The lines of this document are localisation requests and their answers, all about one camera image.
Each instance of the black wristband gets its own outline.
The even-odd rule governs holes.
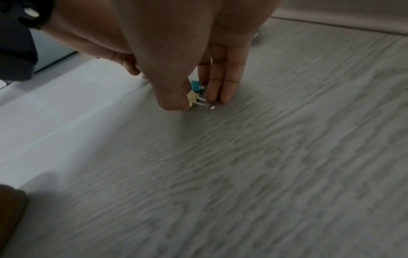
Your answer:
[[[51,18],[54,0],[0,0],[1,11],[29,28],[40,29]]]

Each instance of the gray wood surface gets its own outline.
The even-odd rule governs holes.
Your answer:
[[[408,257],[408,38],[271,19],[230,105],[142,91],[96,115],[134,105],[95,155],[23,187],[2,258]]]

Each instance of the black watch strap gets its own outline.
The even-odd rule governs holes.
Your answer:
[[[0,11],[29,28],[40,29],[53,9],[54,0],[0,0]]]

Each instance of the black bracelet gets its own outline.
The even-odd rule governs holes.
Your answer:
[[[29,28],[44,26],[53,9],[54,0],[0,0],[0,11]]]

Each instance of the hand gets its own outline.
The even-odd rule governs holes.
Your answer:
[[[78,52],[114,61],[132,75],[140,74],[107,0],[55,0],[51,20],[41,30]]]
[[[196,66],[207,100],[228,103],[249,47],[279,0],[111,0],[119,24],[160,106],[187,110]]]

